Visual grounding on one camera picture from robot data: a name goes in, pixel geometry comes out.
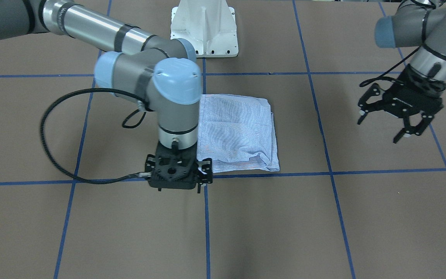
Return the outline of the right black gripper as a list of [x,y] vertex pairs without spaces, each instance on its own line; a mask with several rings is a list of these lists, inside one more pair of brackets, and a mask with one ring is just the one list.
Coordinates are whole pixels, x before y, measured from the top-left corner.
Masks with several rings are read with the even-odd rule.
[[213,161],[211,158],[206,158],[196,163],[198,166],[197,194],[200,194],[203,187],[213,183]]

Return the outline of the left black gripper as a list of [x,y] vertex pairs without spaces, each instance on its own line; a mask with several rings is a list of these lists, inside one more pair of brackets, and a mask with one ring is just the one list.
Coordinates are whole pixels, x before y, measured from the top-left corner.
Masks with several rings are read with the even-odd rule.
[[[360,117],[357,125],[361,124],[368,113],[385,111],[403,122],[403,128],[393,138],[394,144],[405,136],[421,136],[434,116],[444,107],[441,94],[446,90],[446,83],[434,79],[439,68],[434,66],[430,70],[430,76],[425,76],[408,65],[398,78],[382,75],[363,81],[362,86],[369,86],[369,89],[358,101]],[[416,114],[420,114],[422,118],[418,125],[412,126],[410,116]]]

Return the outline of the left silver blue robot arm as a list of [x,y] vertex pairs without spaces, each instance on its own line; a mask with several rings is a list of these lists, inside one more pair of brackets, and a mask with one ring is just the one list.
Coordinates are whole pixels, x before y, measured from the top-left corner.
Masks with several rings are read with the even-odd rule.
[[443,109],[446,90],[446,7],[439,0],[403,0],[393,16],[375,26],[379,48],[416,47],[399,77],[381,74],[363,81],[368,90],[358,101],[358,124],[375,111],[402,119],[403,127],[393,138],[423,134]]

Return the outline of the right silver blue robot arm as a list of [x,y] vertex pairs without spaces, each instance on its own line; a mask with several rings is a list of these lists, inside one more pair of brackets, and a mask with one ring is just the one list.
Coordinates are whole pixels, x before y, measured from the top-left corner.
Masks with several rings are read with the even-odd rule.
[[[203,86],[190,42],[159,37],[72,0],[0,0],[0,40],[40,33],[66,35],[104,52],[94,66],[97,87],[65,94],[41,118],[41,143],[56,169],[93,185],[144,178],[159,191],[201,189],[213,182],[212,159],[197,159]],[[159,141],[144,172],[94,181],[67,171],[51,155],[45,138],[48,116],[65,100],[87,93],[112,93],[135,103],[138,112],[157,113]]]

